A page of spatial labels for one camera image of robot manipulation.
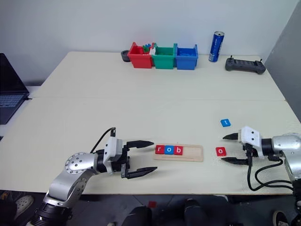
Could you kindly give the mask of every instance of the black controller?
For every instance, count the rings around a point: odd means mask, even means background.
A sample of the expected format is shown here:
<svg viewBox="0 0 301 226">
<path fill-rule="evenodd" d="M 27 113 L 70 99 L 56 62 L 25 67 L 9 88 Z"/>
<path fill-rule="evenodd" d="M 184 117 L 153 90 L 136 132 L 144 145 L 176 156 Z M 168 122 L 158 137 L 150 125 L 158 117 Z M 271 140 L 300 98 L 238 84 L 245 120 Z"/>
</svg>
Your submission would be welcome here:
<svg viewBox="0 0 301 226">
<path fill-rule="evenodd" d="M 262 59 L 260 61 L 236 60 L 231 56 L 226 60 L 225 68 L 227 71 L 239 70 L 262 74 L 265 72 L 265 66 L 261 61 Z"/>
</svg>

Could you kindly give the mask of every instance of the drink can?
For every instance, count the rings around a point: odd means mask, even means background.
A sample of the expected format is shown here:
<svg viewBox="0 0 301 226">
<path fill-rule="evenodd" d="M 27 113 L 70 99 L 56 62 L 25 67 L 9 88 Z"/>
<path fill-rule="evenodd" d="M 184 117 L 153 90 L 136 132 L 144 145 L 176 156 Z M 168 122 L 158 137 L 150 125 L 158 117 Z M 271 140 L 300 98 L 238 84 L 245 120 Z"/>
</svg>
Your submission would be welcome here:
<svg viewBox="0 0 301 226">
<path fill-rule="evenodd" d="M 209 61 L 216 62 L 220 55 L 222 41 L 224 40 L 224 32 L 214 32 L 212 45 L 209 54 Z"/>
</svg>

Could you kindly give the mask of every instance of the plastic bin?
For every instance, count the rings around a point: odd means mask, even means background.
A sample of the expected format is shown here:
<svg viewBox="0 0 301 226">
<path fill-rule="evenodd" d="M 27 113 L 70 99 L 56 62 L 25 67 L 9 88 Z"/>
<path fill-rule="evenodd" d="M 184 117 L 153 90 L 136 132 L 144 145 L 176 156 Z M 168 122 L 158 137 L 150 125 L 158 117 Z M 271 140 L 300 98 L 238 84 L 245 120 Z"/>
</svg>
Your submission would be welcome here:
<svg viewBox="0 0 301 226">
<path fill-rule="evenodd" d="M 127 56 L 130 58 L 134 68 L 151 68 L 153 66 L 149 51 L 145 52 L 142 46 L 137 46 L 136 42 L 133 42 Z"/>
<path fill-rule="evenodd" d="M 173 69 L 175 66 L 175 56 L 176 56 L 176 45 L 174 47 L 158 47 L 154 44 L 156 50 L 154 55 L 151 55 L 155 67 L 157 69 Z"/>
<path fill-rule="evenodd" d="M 179 70 L 194 70 L 198 62 L 198 46 L 194 48 L 178 48 L 176 45 L 176 66 Z"/>
</svg>

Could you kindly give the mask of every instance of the blue bin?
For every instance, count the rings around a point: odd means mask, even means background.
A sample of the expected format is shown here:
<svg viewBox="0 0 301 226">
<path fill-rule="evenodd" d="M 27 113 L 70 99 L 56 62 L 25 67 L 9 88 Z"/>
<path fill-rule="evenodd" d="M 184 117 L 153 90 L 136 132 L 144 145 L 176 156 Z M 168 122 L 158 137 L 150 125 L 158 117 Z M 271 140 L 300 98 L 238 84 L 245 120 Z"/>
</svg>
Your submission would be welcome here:
<svg viewBox="0 0 301 226">
<path fill-rule="evenodd" d="M 194 70 L 198 62 L 198 46 L 194 48 L 178 48 L 176 45 L 176 65 L 178 70 Z"/>
</svg>

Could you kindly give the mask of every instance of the green bin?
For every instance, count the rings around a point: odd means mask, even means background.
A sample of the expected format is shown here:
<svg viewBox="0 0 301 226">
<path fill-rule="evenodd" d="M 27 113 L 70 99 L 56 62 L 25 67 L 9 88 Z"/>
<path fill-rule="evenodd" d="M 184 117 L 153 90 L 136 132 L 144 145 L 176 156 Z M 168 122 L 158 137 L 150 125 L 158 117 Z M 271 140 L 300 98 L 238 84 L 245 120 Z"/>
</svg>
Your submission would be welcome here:
<svg viewBox="0 0 301 226">
<path fill-rule="evenodd" d="M 151 55 L 157 69 L 173 69 L 175 66 L 176 44 L 174 47 L 158 47 L 154 44 L 155 54 Z"/>
</svg>

